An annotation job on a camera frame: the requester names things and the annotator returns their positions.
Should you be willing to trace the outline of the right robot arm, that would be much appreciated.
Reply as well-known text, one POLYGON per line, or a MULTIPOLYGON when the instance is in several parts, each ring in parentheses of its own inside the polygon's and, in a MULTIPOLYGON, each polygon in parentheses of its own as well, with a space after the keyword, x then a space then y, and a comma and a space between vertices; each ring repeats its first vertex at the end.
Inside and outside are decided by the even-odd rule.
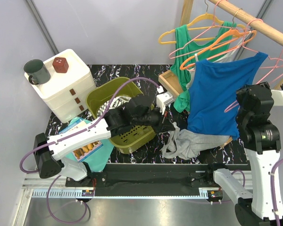
POLYGON ((270 89, 268 82, 245 85, 236 91, 240 108, 236 116, 240 139, 249 157, 252 192, 237 181, 226 166, 205 174, 209 186, 219 185, 235 207, 242 226, 283 226, 278 167, 281 140, 278 128, 268 119, 273 106, 283 106, 283 84, 270 89))

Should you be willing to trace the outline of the pink wire hanger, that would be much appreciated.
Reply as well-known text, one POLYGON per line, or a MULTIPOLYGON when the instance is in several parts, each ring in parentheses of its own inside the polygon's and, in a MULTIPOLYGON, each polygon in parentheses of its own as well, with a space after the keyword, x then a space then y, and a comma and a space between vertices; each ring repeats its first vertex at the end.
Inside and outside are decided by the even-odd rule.
MULTIPOLYGON (((194 30, 203 30, 203 33, 208 31, 211 28, 216 28, 218 26, 221 26, 224 22, 222 20, 219 20, 214 14, 208 13, 208 4, 206 1, 204 1, 207 5, 206 12, 202 15, 197 16, 195 19, 193 19, 188 24, 185 24, 187 31, 194 31, 194 30), (212 21, 212 25, 205 26, 205 27, 193 27, 196 23, 201 22, 203 20, 210 20, 212 21)), ((192 40, 194 41, 208 41, 212 40, 213 37, 210 38, 199 38, 203 33, 199 34, 198 36, 195 36, 192 40)))

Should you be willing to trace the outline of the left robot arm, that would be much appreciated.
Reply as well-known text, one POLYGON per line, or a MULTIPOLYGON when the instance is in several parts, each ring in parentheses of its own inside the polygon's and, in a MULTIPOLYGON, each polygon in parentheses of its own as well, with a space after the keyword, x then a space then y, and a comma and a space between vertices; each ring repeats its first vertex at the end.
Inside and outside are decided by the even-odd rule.
POLYGON ((134 126, 150 126, 157 134, 174 131, 174 125, 165 115, 165 108, 151 108, 151 104, 149 97, 138 95, 117 108, 109 109, 85 127, 56 136, 37 135, 37 147, 33 152, 39 177, 46 179, 61 175, 81 186, 88 186, 92 182, 91 170, 85 163, 68 159, 66 156, 72 151, 129 132, 134 126))

